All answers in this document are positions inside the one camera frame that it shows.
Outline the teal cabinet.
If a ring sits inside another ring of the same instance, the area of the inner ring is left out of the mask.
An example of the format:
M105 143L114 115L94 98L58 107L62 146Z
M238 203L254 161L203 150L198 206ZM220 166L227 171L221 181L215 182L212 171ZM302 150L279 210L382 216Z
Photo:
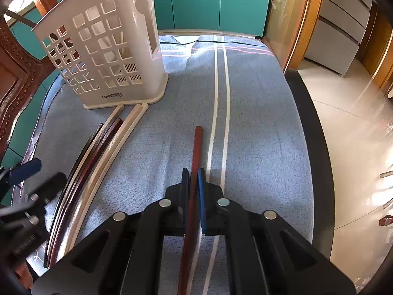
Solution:
M154 0L160 30L211 30L263 36L269 0Z

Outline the blue striped table cloth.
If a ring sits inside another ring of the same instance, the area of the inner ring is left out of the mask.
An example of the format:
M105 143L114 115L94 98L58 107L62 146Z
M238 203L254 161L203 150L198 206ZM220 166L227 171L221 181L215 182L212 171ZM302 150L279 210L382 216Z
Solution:
M195 127L203 128L207 180L246 210L272 209L309 242L314 197L309 155L293 94L266 46L201 36L190 47L162 44L169 78L150 104L95 195L78 241L116 211L133 214L163 198L191 168ZM30 193L50 175L69 175L79 153L113 108L86 110L58 76L48 89L31 141L42 169L23 185ZM191 294L229 294L225 238L200 238Z

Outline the grey drawer cabinet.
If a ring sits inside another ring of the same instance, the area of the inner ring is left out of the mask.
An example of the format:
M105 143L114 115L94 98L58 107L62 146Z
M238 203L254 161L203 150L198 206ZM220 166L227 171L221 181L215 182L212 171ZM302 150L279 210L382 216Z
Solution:
M345 75L366 33L372 2L323 0L305 58Z

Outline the cream patterned chopstick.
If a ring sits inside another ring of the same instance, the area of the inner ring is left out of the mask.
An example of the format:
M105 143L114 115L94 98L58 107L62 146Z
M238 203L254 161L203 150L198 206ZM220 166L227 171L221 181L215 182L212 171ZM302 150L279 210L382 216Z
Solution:
M63 256L66 255L66 253L68 253L75 246L75 242L82 227L84 218L87 215L87 211L89 210L89 207L101 185L101 182L103 182L103 179L114 162L114 159L116 159L124 143L148 108L149 105L147 103L137 104L133 108L123 124L120 126L115 136L112 138L108 147L103 152L102 157L100 157L76 207L75 214L73 215L72 221L70 222L68 236L64 238L65 248L62 252Z

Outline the white plastic utensil basket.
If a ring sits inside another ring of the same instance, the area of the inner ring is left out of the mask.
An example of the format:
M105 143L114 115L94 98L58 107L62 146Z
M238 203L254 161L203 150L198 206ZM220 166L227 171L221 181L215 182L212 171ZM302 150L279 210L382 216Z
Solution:
M85 109L165 94L154 0L62 0L32 31Z

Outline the dark brown chopstick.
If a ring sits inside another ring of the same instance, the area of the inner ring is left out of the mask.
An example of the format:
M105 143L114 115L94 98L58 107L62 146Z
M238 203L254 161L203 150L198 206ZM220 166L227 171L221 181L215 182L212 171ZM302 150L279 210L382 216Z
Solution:
M85 143L82 151L80 152L80 154L79 154L75 164L73 165L73 168L71 169L71 171L70 171L70 173L69 173L69 175L67 177L67 183L66 183L64 189L61 191L59 199L57 200L56 208L55 208L55 211L53 213L51 226L50 226L50 229L49 229L49 239L48 239L47 244L45 246L45 253L44 253L44 260L43 260L43 267L44 268L48 268L49 267L49 255L48 255L49 244L50 244L51 238L53 237L55 220L57 218L58 212L60 211L61 202L64 199L66 190L70 186L70 182L71 182L71 180L73 178L73 175L77 171L77 167L80 165L80 163L81 163L84 155L86 154L88 148L90 147L90 145L93 142L93 140L97 137L97 135L98 135L99 131L102 129L102 127L103 127L103 123L99 123L97 125L96 129L94 130L93 134L88 138L88 140Z

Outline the wooden framed glass door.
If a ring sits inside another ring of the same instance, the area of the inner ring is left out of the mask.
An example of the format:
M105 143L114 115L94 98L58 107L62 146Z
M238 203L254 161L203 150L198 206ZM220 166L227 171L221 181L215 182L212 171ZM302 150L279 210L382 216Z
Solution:
M281 69L297 69L313 36L323 0L269 0L262 38Z

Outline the carved wooden chair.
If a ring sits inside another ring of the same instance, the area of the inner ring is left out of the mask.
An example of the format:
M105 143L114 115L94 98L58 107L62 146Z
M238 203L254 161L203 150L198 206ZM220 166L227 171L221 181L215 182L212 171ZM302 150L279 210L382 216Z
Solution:
M5 156L20 114L55 70L48 57L37 59L12 34L4 19L12 1L1 0L1 157Z

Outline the dark red chopstick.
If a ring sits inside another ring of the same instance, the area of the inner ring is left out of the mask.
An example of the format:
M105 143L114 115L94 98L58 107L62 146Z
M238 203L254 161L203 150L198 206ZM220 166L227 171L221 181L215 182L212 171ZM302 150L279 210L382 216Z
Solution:
M181 268L179 272L179 285L177 294L189 294L189 290L191 289L188 284L192 281L191 271L193 266L193 257L197 247L199 228L197 179L202 150L202 135L203 128L201 126L196 126L191 165L191 178L189 180L188 186L187 207L186 211L184 211L184 215L186 215L184 220L184 243L182 248Z
M70 210L76 202L77 195L86 183L93 166L103 153L103 150L105 150L122 124L123 121L120 118L112 118L108 126L104 128L103 133L95 141L87 158L81 163L82 165L79 172L75 171L73 175L70 175L70 181L62 191L53 215L50 236L47 247L45 248L45 268L50 268L54 263L53 253L58 252L60 246L59 239L65 231L63 226L66 224L66 217L70 215Z

